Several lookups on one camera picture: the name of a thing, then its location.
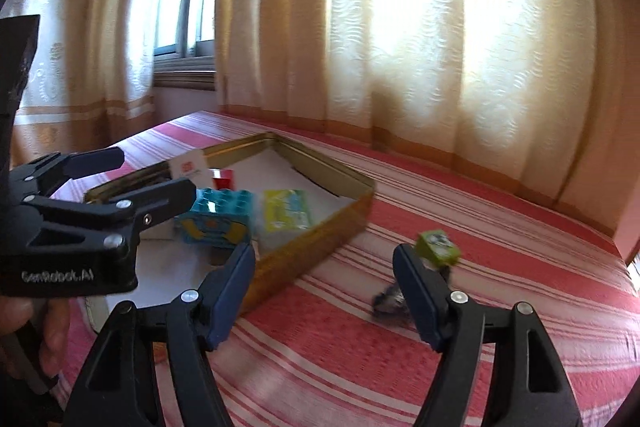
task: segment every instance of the blue toy block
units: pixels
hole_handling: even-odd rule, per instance
[[[253,203],[247,190],[198,188],[191,210],[175,219],[186,243],[234,249],[251,241]]]

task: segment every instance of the sheer white curtain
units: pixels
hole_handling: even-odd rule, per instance
[[[612,235],[640,173],[635,13],[640,0],[216,0],[222,107],[436,162]]]
[[[590,102],[594,0],[328,0],[328,35],[330,128],[559,193]]]
[[[108,146],[154,124],[150,0],[7,0],[0,16],[40,15],[17,112],[16,163]]]

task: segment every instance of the white card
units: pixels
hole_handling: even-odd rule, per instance
[[[197,188],[215,188],[202,149],[194,149],[168,160],[171,177],[190,179]]]

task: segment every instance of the red and white striped bedspread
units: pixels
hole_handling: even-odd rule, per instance
[[[640,373],[640,299],[610,240],[588,227],[475,182],[366,147],[282,126],[198,112],[124,140],[118,171],[66,184],[87,189],[195,147],[274,129],[376,180],[370,225],[315,270],[238,320],[210,356],[236,425],[408,425],[438,355],[414,330],[369,317],[392,281],[395,245],[443,228],[462,248],[452,285],[482,303],[532,303],[558,349],[586,427],[604,425]],[[94,335],[74,307],[61,395]],[[466,425],[480,425],[493,361],[482,349]],[[158,366],[168,426],[181,425],[168,366]]]

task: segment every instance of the human hand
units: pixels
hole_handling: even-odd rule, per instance
[[[40,367],[43,372],[54,377],[62,368],[66,353],[66,339],[69,331],[69,301],[49,299],[42,325],[40,345]],[[33,315],[31,299],[0,296],[0,336],[13,333],[23,327]],[[20,371],[0,347],[0,362],[14,378],[20,378]]]

